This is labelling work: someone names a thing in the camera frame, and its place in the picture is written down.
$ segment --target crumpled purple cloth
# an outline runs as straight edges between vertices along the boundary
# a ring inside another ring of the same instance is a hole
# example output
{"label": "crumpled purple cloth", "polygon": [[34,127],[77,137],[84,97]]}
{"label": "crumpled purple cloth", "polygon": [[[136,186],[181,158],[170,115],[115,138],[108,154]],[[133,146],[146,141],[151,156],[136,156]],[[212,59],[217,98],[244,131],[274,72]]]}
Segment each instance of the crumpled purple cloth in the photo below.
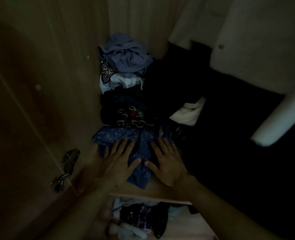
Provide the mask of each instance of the crumpled purple cloth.
{"label": "crumpled purple cloth", "polygon": [[112,34],[105,45],[98,47],[98,52],[101,60],[124,77],[130,78],[134,72],[143,75],[153,63],[144,45],[124,33]]}

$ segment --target door hinge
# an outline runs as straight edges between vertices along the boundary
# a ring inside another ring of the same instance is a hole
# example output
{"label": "door hinge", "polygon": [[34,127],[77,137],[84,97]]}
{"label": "door hinge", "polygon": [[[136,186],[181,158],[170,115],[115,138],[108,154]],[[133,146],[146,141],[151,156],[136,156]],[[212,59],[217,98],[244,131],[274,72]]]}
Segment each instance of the door hinge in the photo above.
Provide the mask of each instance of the door hinge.
{"label": "door hinge", "polygon": [[55,192],[60,193],[64,190],[64,181],[72,175],[74,165],[79,155],[80,151],[78,149],[68,151],[64,154],[61,161],[62,163],[64,163],[64,174],[56,177],[51,183],[51,186]]}

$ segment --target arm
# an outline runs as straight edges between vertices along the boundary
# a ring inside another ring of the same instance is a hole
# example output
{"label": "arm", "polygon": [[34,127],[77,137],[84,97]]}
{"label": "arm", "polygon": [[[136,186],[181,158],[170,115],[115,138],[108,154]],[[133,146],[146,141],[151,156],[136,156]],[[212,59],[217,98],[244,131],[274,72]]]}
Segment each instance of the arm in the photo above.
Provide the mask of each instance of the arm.
{"label": "arm", "polygon": [[127,139],[124,139],[119,149],[118,141],[115,142],[109,155],[108,147],[105,149],[103,176],[94,181],[77,200],[73,207],[49,229],[41,239],[46,240],[81,240],[88,232],[94,219],[106,197],[114,187],[123,184],[132,174],[133,170],[140,164],[141,159],[134,160],[128,167],[127,161],[135,141],[125,149]]}
{"label": "arm", "polygon": [[145,165],[163,183],[186,195],[220,240],[280,240],[189,175],[175,145],[160,138],[159,143],[162,151],[155,144],[152,147],[160,168],[151,162],[145,162]]}

